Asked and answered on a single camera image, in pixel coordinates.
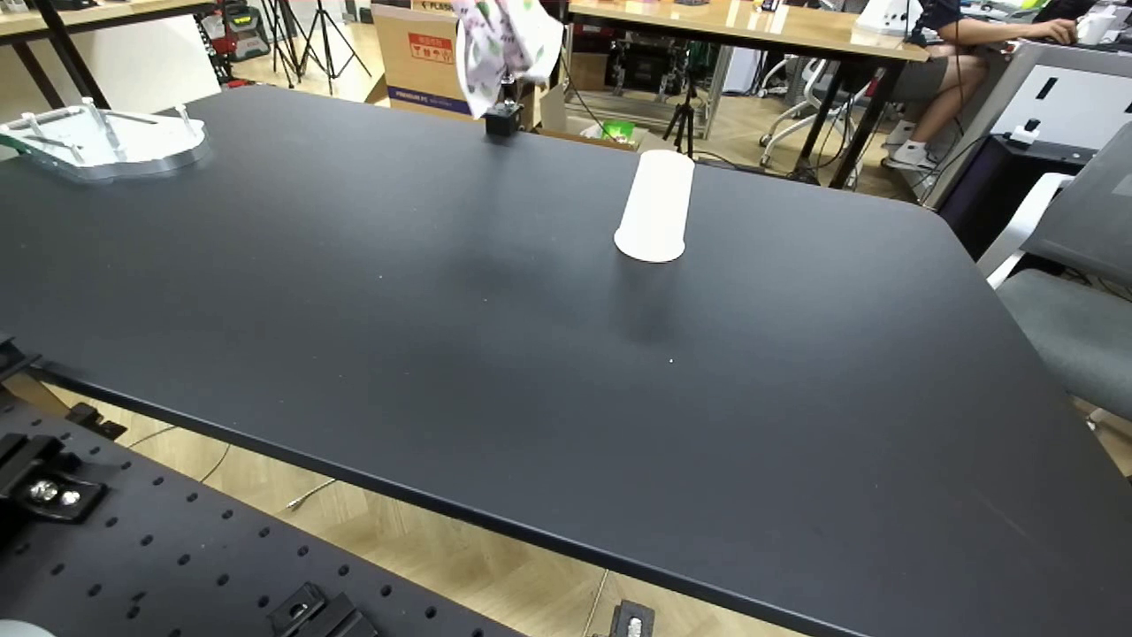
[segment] desk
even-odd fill
[[[192,112],[182,180],[0,168],[0,325],[56,383],[809,634],[1130,627],[1130,486],[942,220],[701,168],[659,268],[625,154]]]
[[[888,96],[900,83],[900,72],[905,63],[926,61],[925,48],[910,48],[894,37],[876,37],[876,33],[856,30],[856,13],[808,10],[808,6],[784,6],[784,3],[776,13],[764,13],[761,3],[754,3],[754,0],[709,0],[709,3],[569,0],[569,13],[589,19],[589,22],[610,22],[610,26],[623,26],[623,30],[659,30],[659,33],[677,33],[677,37],[728,42],[728,48],[793,51],[793,52],[809,52],[809,58],[882,63],[885,79],[882,79],[861,128],[854,131],[854,142],[847,148],[847,161],[840,163],[831,187],[847,187],[847,180],[863,154],[863,142],[870,137],[870,131],[882,117],[882,105],[888,103]],[[795,163],[795,179],[809,163],[809,154],[815,154],[817,131],[824,123],[824,112],[831,105],[831,96],[840,92],[840,85],[847,79],[841,72],[847,72],[847,63],[840,66],[840,76],[817,110],[817,121],[815,121],[809,137],[808,137],[801,163]]]
[[[215,0],[130,0],[130,3],[100,3],[90,10],[52,10],[60,19],[60,30],[48,30],[48,13],[26,10],[26,13],[0,13],[0,48],[14,48],[21,63],[28,66],[32,83],[45,96],[48,105],[64,105],[48,79],[43,76],[36,52],[28,51],[32,40],[48,40],[72,76],[72,83],[84,96],[104,96],[96,79],[90,76],[84,61],[77,58],[66,33],[96,33],[96,30],[118,30],[133,22],[158,22],[173,13],[197,13],[215,6]]]

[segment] person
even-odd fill
[[[919,0],[925,13],[918,37],[933,30],[946,48],[926,51],[926,63],[910,63],[894,85],[894,103],[926,103],[918,123],[902,121],[888,135],[885,168],[932,171],[926,147],[942,135],[971,103],[985,83],[985,61],[973,51],[1008,51],[1020,40],[1071,42],[1074,22],[978,22],[961,19],[960,0]]]

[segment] floor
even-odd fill
[[[361,103],[370,83],[383,76],[380,40],[370,26],[349,26],[349,37],[361,58],[370,63],[363,76],[359,63],[336,83],[336,101]],[[257,85],[284,85],[284,76],[273,72],[273,61],[247,61],[237,66],[240,79]],[[327,79],[303,79],[301,92],[327,96]],[[602,92],[583,92],[589,105],[573,103],[569,117],[589,121],[589,110],[599,117],[637,112],[650,128],[666,123],[669,105],[650,103],[646,96],[611,101]],[[768,128],[782,105],[764,101],[724,101],[703,156],[722,156],[724,163],[754,168],[757,135]],[[776,154],[771,171],[784,171],[801,148],[793,137]],[[870,154],[861,193],[902,195],[900,184],[876,171]],[[342,545],[386,571],[398,571],[440,595],[451,595],[459,606],[471,606],[521,634],[546,637],[599,637],[610,634],[610,619],[619,598],[645,603],[659,614],[659,634],[666,637],[784,637],[790,631],[737,617],[717,606],[694,603],[650,587],[635,577],[619,577],[557,554],[540,554],[502,534],[423,514],[407,504],[394,504],[323,475],[203,440],[164,420],[104,409],[109,420],[126,426],[123,446],[197,479],[255,511],[264,511],[301,532],[313,532],[334,545]],[[1119,434],[1101,434],[1116,464],[1132,475],[1132,446]]]

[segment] box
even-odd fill
[[[451,121],[471,117],[452,58],[455,13],[374,3],[374,30],[383,42],[386,92],[394,110],[413,110]]]

